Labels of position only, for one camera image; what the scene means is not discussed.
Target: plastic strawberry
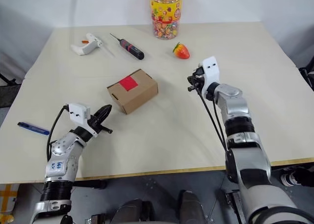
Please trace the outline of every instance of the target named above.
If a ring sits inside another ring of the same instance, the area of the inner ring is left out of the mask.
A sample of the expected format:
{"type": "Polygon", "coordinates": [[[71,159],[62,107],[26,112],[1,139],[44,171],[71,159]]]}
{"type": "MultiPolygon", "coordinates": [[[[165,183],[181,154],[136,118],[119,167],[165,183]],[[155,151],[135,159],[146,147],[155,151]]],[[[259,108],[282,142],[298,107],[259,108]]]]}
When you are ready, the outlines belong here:
{"type": "Polygon", "coordinates": [[[180,42],[175,46],[172,52],[175,56],[181,59],[188,59],[190,57],[190,53],[188,52],[186,46],[180,44],[180,42]]]}

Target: blue marker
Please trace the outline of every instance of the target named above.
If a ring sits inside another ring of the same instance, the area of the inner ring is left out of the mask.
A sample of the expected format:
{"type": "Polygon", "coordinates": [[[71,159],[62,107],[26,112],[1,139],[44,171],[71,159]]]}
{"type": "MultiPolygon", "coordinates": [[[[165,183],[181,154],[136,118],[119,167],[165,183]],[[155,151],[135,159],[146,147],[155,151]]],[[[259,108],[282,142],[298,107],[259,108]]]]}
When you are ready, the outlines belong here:
{"type": "Polygon", "coordinates": [[[18,122],[18,126],[26,128],[28,130],[31,130],[33,132],[38,132],[38,133],[44,134],[44,135],[49,135],[49,133],[50,133],[49,131],[47,131],[43,128],[39,128],[39,127],[36,127],[34,125],[30,125],[30,124],[24,123],[24,122],[18,122]]]}

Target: cardboard box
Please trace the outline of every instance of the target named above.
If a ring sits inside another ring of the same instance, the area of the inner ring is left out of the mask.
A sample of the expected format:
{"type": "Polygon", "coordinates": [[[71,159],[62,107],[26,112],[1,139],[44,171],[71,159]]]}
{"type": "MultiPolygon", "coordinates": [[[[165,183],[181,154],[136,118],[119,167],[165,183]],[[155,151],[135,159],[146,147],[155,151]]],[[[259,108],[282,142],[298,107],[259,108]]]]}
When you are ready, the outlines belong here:
{"type": "Polygon", "coordinates": [[[107,87],[113,100],[129,114],[158,94],[158,85],[139,69],[119,82],[107,87]]]}

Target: plastic jar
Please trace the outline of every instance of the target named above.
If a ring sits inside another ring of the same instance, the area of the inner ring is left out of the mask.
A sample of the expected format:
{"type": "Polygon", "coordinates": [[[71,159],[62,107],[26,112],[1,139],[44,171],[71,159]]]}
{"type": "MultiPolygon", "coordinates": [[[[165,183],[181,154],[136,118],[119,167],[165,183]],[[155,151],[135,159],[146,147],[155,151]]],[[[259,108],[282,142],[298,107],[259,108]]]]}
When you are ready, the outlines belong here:
{"type": "Polygon", "coordinates": [[[182,0],[151,0],[154,36],[172,39],[178,35],[182,0]]]}

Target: table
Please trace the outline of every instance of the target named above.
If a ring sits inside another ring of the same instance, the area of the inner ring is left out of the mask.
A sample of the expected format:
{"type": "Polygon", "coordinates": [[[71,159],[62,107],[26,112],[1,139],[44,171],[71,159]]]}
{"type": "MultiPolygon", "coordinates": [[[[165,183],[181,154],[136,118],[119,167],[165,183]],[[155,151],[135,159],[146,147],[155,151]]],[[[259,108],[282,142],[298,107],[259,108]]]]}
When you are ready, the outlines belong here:
{"type": "MultiPolygon", "coordinates": [[[[89,142],[77,180],[224,169],[224,151],[210,119],[196,92],[187,91],[186,77],[212,55],[221,82],[243,90],[272,165],[313,162],[314,94],[261,23],[184,24],[168,41],[153,37],[149,25],[58,28],[0,128],[0,183],[43,181],[47,137],[17,122],[50,129],[69,102],[87,104],[91,113],[113,105],[104,123],[113,133],[89,142]],[[87,32],[100,37],[113,55],[101,49],[73,53],[70,44],[80,44],[87,32]],[[109,32],[144,51],[144,60],[123,50],[109,32]],[[190,59],[173,56],[179,41],[189,48],[190,59]],[[139,68],[158,82],[159,94],[125,115],[106,87],[139,68]]],[[[64,113],[52,139],[73,127],[64,113]]]]}

